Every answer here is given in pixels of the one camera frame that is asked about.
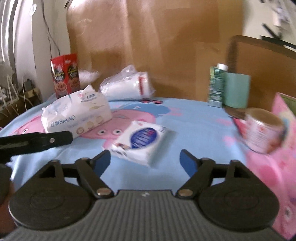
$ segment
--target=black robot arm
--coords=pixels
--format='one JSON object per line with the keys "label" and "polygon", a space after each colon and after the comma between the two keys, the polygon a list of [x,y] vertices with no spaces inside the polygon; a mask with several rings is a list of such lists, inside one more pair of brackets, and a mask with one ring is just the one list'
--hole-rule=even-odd
{"label": "black robot arm", "polygon": [[12,156],[41,152],[52,147],[71,144],[72,133],[29,133],[0,138],[0,205],[4,201],[10,183],[12,170],[6,166]]}

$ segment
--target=blue bedsheet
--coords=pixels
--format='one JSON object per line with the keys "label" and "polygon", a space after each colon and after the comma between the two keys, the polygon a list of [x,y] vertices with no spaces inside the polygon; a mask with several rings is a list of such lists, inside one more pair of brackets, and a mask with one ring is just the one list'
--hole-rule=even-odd
{"label": "blue bedsheet", "polygon": [[[54,100],[51,97],[14,119],[0,131],[0,137],[42,131],[39,118],[42,108]],[[13,168],[15,188],[18,189],[52,159],[68,164],[81,157],[96,156],[103,150],[102,146],[107,148],[133,120],[153,122],[171,131],[151,167],[111,158],[111,164],[101,178],[114,192],[119,189],[171,189],[175,193],[189,179],[179,163],[182,149],[187,149],[197,158],[208,157],[217,163],[226,164],[231,159],[238,159],[245,164],[244,147],[237,141],[237,129],[224,109],[192,100],[155,100],[110,102],[113,119],[74,139],[71,145],[13,157],[8,165]]]}

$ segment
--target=food package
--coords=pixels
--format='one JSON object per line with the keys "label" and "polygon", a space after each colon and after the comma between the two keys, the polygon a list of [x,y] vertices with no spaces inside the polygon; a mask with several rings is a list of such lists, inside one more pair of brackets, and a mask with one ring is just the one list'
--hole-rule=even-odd
{"label": "food package", "polygon": [[57,99],[80,90],[76,54],[52,58],[51,66]]}
{"label": "food package", "polygon": [[106,78],[101,83],[100,89],[108,101],[147,99],[151,98],[155,92],[148,73],[137,72],[133,65],[129,65],[120,73]]}
{"label": "food package", "polygon": [[46,133],[70,131],[76,138],[111,118],[108,101],[89,85],[43,108],[41,121]]}
{"label": "food package", "polygon": [[111,154],[120,158],[150,166],[168,129],[144,121],[132,124],[112,143]]}

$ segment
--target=cartoon eye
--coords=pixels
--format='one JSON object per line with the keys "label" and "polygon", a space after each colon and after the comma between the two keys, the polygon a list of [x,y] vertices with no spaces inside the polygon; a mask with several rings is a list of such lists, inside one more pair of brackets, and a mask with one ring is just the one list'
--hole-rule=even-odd
{"label": "cartoon eye", "polygon": [[107,131],[106,131],[105,129],[99,130],[99,131],[97,132],[97,134],[98,134],[99,136],[104,135],[104,134],[106,134],[106,133],[107,133]]}
{"label": "cartoon eye", "polygon": [[120,129],[115,129],[115,130],[113,130],[113,135],[120,135],[122,133],[122,130],[120,130]]}
{"label": "cartoon eye", "polygon": [[285,220],[290,221],[292,218],[292,210],[290,207],[286,206],[285,207]]}

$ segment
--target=snack bag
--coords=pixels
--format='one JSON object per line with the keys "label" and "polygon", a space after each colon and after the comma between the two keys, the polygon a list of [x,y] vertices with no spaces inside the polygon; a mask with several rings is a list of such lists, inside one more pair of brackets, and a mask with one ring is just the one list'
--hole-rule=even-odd
{"label": "snack bag", "polygon": [[41,122],[46,133],[70,131],[76,138],[111,118],[108,101],[89,85],[43,108]]}
{"label": "snack bag", "polygon": [[51,66],[57,99],[80,90],[76,54],[53,58]]}

